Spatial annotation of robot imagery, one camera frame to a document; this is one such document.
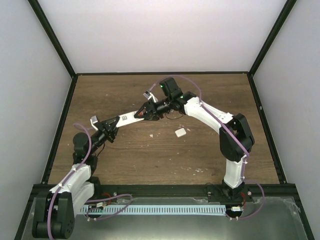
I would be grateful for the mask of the white remote control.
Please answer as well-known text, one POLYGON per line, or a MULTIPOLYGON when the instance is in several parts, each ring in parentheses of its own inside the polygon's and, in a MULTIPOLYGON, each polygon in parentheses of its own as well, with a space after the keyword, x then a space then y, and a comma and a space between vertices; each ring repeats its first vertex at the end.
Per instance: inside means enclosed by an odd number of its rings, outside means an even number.
POLYGON ((131 111, 131 112, 119 115, 119 122, 117 124, 117 127, 120 128, 126 125, 140 122, 141 120, 137 120, 134 118, 134 114, 136 113, 136 111, 131 111))

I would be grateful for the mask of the white battery cover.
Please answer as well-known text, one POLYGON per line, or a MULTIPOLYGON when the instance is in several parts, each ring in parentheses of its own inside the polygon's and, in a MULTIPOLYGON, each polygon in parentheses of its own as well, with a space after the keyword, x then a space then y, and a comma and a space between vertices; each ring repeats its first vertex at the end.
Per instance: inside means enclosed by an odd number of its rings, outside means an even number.
POLYGON ((174 133, 178 138, 180 138, 182 136, 185 136, 187 134, 187 132, 186 132, 186 130, 184 128, 179 128, 174 133))

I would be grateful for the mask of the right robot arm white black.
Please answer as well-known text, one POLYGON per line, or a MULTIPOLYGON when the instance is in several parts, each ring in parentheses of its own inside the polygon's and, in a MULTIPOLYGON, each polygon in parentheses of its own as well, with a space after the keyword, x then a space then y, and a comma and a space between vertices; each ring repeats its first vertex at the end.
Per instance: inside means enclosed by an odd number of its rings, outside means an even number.
POLYGON ((219 135, 219 149, 226 159, 225 175, 222 180, 222 195, 229 202, 236 200, 245 184, 245 166, 255 143, 246 117, 223 112, 205 103, 202 94, 183 92, 173 77, 157 81, 165 98, 156 100, 150 90, 147 98, 134 114, 135 119, 158 121, 170 111, 193 117, 212 128, 219 135))

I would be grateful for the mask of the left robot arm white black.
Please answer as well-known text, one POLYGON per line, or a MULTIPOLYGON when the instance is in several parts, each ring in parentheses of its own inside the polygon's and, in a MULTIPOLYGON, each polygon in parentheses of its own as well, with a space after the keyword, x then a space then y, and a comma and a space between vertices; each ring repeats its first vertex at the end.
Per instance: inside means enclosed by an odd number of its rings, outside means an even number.
POLYGON ((80 131, 73 137, 73 165, 66 176, 47 192, 35 198, 32 236, 36 239, 68 239, 74 229, 77 212, 87 200, 97 202, 102 189, 93 176, 97 168, 96 150, 107 141, 114 142, 118 133, 119 116, 100 121, 90 119, 95 130, 93 135, 81 124, 74 127, 80 131))

